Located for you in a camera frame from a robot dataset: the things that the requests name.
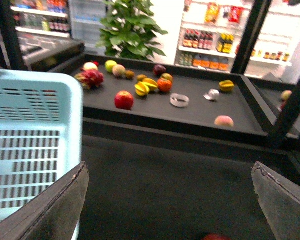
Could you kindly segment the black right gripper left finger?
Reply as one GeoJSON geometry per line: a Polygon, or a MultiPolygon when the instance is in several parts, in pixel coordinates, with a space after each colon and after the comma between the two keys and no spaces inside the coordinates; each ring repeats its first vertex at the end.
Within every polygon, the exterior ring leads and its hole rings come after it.
{"type": "Polygon", "coordinates": [[[0,222],[0,240],[70,240],[85,204],[90,174],[82,161],[0,222]]]}

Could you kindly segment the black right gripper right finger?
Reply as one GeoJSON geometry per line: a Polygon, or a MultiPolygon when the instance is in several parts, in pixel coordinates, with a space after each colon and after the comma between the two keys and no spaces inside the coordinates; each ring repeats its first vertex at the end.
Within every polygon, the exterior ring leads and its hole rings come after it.
{"type": "Polygon", "coordinates": [[[261,210],[277,240],[300,240],[300,186],[263,163],[251,178],[261,210]]]}

